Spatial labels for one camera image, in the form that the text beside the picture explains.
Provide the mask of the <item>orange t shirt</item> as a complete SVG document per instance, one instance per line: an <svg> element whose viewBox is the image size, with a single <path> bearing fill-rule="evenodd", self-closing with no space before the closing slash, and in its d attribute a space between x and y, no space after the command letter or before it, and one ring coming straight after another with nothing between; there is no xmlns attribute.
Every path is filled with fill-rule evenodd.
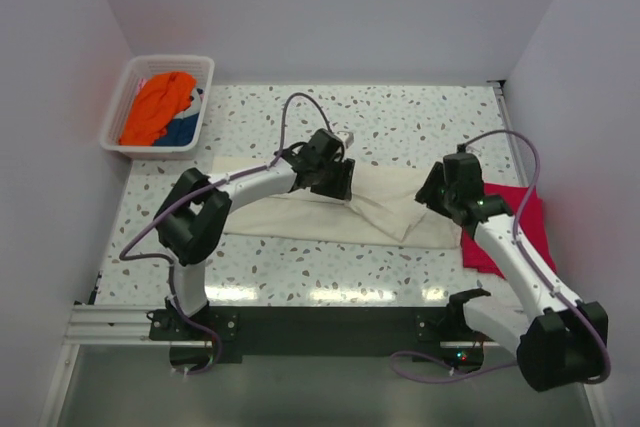
<svg viewBox="0 0 640 427"><path fill-rule="evenodd" d="M150 147L166 133L173 117L190 105L196 78L182 71L155 75L134 98L119 139L124 146Z"/></svg>

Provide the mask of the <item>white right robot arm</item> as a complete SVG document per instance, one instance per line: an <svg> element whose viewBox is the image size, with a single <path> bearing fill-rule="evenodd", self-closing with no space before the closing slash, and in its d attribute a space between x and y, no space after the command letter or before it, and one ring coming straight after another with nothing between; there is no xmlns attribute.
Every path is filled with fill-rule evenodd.
<svg viewBox="0 0 640 427"><path fill-rule="evenodd" d="M452 337L487 335L515 357L525 381L538 392L609 378L605 309L567 287L533 247L508 203L487 194L475 155L458 152L436 162L415 199L467 233L497 265L521 305L508 308L481 290L454 295L445 316Z"/></svg>

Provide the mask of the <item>red folded t shirt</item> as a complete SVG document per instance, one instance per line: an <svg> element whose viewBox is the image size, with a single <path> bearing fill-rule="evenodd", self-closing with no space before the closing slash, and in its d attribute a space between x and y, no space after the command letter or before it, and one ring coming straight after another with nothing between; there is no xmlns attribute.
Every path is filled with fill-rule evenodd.
<svg viewBox="0 0 640 427"><path fill-rule="evenodd" d="M527 189L493 183L485 183L485 193L488 195L500 195L513 212L520 207ZM520 218L519 227L523 230L528 240L541 255L553 272L557 271L556 264L551 256L549 242L544 225L544 203L533 191L526 203ZM497 264L471 239L466 233L461 233L462 265L465 269L471 269L481 274L489 274L505 279Z"/></svg>

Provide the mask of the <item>aluminium frame rail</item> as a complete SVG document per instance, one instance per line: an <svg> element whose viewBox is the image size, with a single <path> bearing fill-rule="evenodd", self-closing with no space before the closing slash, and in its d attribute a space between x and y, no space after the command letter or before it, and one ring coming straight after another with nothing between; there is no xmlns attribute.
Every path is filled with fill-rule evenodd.
<svg viewBox="0 0 640 427"><path fill-rule="evenodd" d="M266 328L275 335L286 333L381 334L421 342L470 342L487 335L492 340L519 339L532 321L520 309L508 308L484 296L471 300L467 310L456 307L255 307L209 306L191 321L184 320L169 305L165 308L133 309L95 305L74 307L66 337L78 341L197 342L216 332L225 342L246 338Z"/></svg>

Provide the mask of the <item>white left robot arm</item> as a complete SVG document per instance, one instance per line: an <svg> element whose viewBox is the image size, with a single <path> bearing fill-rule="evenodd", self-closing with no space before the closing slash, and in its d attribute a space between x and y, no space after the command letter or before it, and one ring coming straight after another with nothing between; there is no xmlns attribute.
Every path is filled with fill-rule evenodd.
<svg viewBox="0 0 640 427"><path fill-rule="evenodd" d="M216 250L230 214L272 195L309 190L320 197L349 201L355 161L348 131L317 130L306 142L281 148L273 160L208 176L191 168L179 177L155 218L160 244L176 266L170 274L173 329L185 339L207 327L206 259Z"/></svg>

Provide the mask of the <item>white plastic basket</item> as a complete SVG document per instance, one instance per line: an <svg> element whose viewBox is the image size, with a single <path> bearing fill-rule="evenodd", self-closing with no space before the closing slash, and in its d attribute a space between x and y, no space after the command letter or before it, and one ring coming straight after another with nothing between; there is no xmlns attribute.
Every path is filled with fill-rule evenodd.
<svg viewBox="0 0 640 427"><path fill-rule="evenodd" d="M107 110L101 147L131 159L193 157L214 69L211 58L195 55L130 60Z"/></svg>

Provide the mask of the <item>blue t shirt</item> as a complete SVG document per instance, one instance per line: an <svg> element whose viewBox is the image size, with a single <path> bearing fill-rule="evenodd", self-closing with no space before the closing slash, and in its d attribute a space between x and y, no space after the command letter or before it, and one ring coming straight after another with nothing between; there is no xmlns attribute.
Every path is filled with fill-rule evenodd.
<svg viewBox="0 0 640 427"><path fill-rule="evenodd" d="M166 133L153 143L154 147L183 147L192 141L202 109L203 90L195 88L189 99L189 107L173 117Z"/></svg>

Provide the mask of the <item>cream t shirt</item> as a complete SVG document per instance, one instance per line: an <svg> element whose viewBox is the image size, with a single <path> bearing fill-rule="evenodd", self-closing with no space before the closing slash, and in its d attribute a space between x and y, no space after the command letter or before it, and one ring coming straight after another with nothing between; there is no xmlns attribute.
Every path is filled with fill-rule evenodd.
<svg viewBox="0 0 640 427"><path fill-rule="evenodd" d="M298 190L251 203L230 214L226 234L347 244L455 249L461 229L414 201L426 169L358 163L352 199Z"/></svg>

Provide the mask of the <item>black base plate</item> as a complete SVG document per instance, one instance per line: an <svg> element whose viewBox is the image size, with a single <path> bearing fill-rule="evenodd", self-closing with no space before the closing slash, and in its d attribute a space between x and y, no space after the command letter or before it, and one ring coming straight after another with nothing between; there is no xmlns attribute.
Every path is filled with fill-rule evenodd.
<svg viewBox="0 0 640 427"><path fill-rule="evenodd" d="M390 357L415 351L467 373L484 362L487 337L454 326L445 307L223 307L194 320L172 305L147 312L149 338L170 346L173 367L241 363L249 356Z"/></svg>

